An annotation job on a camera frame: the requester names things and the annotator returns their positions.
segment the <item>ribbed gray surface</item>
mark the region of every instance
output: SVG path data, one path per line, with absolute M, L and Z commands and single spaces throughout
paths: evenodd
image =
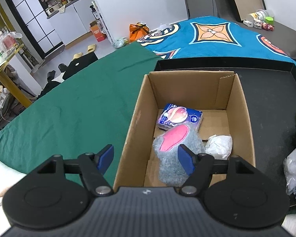
M 195 198 L 182 197 L 173 188 L 126 188 L 98 198 L 88 212 L 63 228 L 31 232 L 12 227 L 4 237 L 289 237 L 281 227 L 245 232 L 226 227 L 204 211 Z

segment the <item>black tray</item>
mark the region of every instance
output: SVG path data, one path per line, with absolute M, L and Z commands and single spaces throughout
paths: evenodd
M 161 60 L 155 67 L 155 71 L 187 69 L 231 70 L 239 75 L 251 119 L 256 167 L 285 189 L 283 161 L 295 148 L 296 66 L 267 59 L 200 57 Z

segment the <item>blue tissue package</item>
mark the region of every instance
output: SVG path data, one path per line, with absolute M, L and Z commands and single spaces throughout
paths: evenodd
M 197 132 L 203 119 L 203 112 L 168 103 L 157 121 L 158 128 L 169 130 L 174 126 L 191 123 Z

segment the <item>yellow table leg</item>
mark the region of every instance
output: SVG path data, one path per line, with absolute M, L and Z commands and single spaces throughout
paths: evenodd
M 13 81 L 7 76 L 4 71 L 0 72 L 0 82 L 10 91 L 10 93 L 26 108 L 28 108 L 32 102 L 21 92 L 20 89 L 13 83 Z

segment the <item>orange box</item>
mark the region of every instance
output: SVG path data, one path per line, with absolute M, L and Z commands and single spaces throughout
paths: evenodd
M 94 25 L 94 26 L 90 27 L 90 30 L 98 42 L 105 40 L 106 35 L 101 32 L 98 25 Z

